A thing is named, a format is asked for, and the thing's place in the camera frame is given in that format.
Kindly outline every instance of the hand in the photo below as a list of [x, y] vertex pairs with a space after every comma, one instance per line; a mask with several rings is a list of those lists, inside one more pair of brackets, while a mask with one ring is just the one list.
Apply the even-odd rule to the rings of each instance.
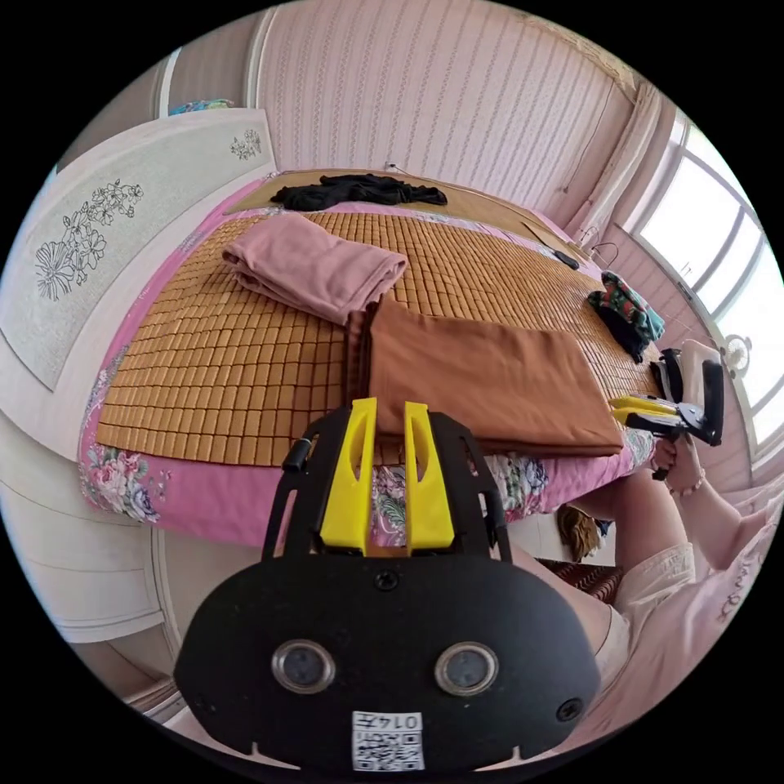
[[667, 439], [656, 441], [653, 462], [658, 468], [669, 470], [667, 485], [675, 492], [693, 488], [702, 476], [700, 457], [688, 433], [681, 435], [675, 443]]

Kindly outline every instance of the white shorts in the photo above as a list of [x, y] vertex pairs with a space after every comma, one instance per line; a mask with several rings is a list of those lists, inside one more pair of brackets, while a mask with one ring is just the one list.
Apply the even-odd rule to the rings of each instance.
[[680, 587], [696, 579], [694, 550], [688, 542], [652, 555], [623, 576], [610, 608], [607, 637], [596, 652], [602, 692], [621, 674], [650, 613]]

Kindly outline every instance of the folded pink towel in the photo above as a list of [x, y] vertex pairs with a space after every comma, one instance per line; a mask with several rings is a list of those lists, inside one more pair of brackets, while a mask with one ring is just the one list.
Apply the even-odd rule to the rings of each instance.
[[223, 258], [245, 288], [340, 325], [377, 302], [408, 263], [399, 253], [335, 237], [293, 212], [260, 220]]

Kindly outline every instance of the pink bedsheet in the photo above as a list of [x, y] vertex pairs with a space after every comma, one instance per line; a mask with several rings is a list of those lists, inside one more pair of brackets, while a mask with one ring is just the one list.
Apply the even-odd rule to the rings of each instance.
[[[114, 374], [147, 309], [176, 269], [197, 244], [225, 221], [279, 210], [272, 207], [231, 216], [223, 214], [261, 182], [246, 185], [210, 212], [153, 275], [114, 336], [87, 404], [79, 444], [82, 492], [94, 506], [212, 541], [250, 546], [263, 543], [279, 469], [173, 460], [121, 452], [96, 443], [100, 410]], [[328, 212], [373, 212], [462, 225], [550, 254], [543, 246], [499, 229], [428, 212], [366, 203], [339, 204]], [[595, 271], [598, 277], [592, 269], [585, 272], [600, 279], [598, 267]], [[553, 510], [617, 476], [630, 473], [648, 459], [652, 443], [632, 431], [627, 435], [623, 452], [614, 457], [557, 461], [492, 458], [491, 470], [504, 499], [507, 519]], [[381, 545], [394, 544], [404, 528], [398, 505], [402, 500], [398, 492], [399, 470], [380, 470], [374, 479], [376, 541]]]

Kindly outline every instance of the white cabinet door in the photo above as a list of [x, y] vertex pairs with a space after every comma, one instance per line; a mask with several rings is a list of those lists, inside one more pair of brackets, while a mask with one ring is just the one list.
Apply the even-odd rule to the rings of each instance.
[[57, 512], [3, 483], [0, 501], [38, 600], [69, 642], [112, 639], [163, 621], [148, 528]]

